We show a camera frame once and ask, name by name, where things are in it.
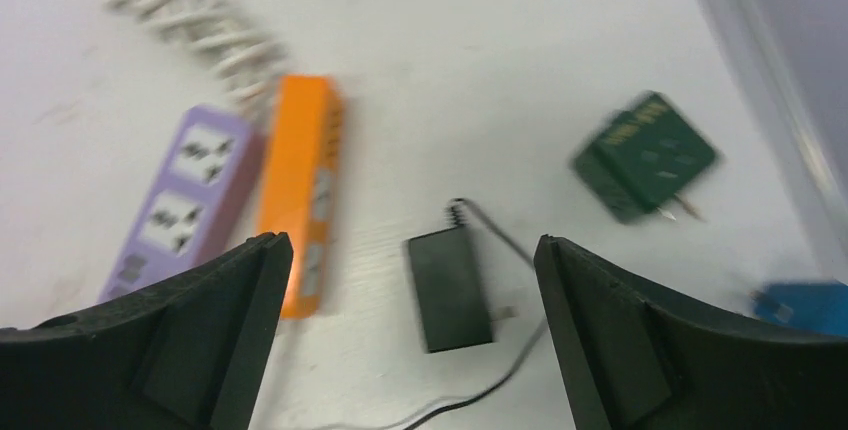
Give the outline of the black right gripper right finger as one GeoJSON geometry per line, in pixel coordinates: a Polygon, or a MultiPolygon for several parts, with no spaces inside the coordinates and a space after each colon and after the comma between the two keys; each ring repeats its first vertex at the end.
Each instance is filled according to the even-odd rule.
{"type": "Polygon", "coordinates": [[[579,429],[843,429],[847,341],[763,322],[545,235],[534,255],[579,429]]]}

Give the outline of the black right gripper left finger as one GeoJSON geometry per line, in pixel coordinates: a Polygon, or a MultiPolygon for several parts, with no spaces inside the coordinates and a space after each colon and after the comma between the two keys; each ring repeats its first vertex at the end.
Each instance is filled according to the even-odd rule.
{"type": "Polygon", "coordinates": [[[1,332],[5,429],[245,429],[293,262],[264,233],[193,269],[1,332]]]}

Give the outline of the purple USB power strip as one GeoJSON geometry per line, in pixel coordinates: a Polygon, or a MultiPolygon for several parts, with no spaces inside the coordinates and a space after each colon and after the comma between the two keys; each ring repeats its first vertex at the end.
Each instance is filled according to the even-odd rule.
{"type": "Polygon", "coordinates": [[[266,139],[235,115],[188,110],[98,300],[221,255],[260,173],[266,139]]]}

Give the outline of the black power adapter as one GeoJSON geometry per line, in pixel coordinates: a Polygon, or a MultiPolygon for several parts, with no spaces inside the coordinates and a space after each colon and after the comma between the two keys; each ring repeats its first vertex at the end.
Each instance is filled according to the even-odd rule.
{"type": "Polygon", "coordinates": [[[446,228],[404,242],[423,348],[429,354],[495,341],[493,314],[466,211],[525,264],[533,266],[531,255],[476,202],[469,198],[452,199],[446,207],[446,228]]]}

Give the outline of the blue cube socket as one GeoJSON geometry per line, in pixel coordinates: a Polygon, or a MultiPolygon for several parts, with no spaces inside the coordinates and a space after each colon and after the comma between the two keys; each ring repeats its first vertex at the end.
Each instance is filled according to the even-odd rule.
{"type": "Polygon", "coordinates": [[[847,285],[842,282],[773,282],[751,296],[753,313],[763,321],[847,336],[847,285]]]}

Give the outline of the orange power strip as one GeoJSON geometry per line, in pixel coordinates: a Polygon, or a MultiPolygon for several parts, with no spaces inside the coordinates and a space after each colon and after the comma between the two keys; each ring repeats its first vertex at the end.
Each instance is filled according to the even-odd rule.
{"type": "Polygon", "coordinates": [[[328,76],[281,80],[259,194],[257,231],[284,232],[293,248],[280,317],[305,319],[322,300],[345,105],[328,76]]]}

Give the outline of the green cube socket adapter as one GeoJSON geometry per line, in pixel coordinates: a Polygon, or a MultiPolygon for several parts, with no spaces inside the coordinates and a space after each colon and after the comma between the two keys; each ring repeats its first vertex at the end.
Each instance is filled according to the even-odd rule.
{"type": "Polygon", "coordinates": [[[591,134],[570,167],[621,224],[660,211],[719,160],[664,94],[646,91],[591,134]]]}

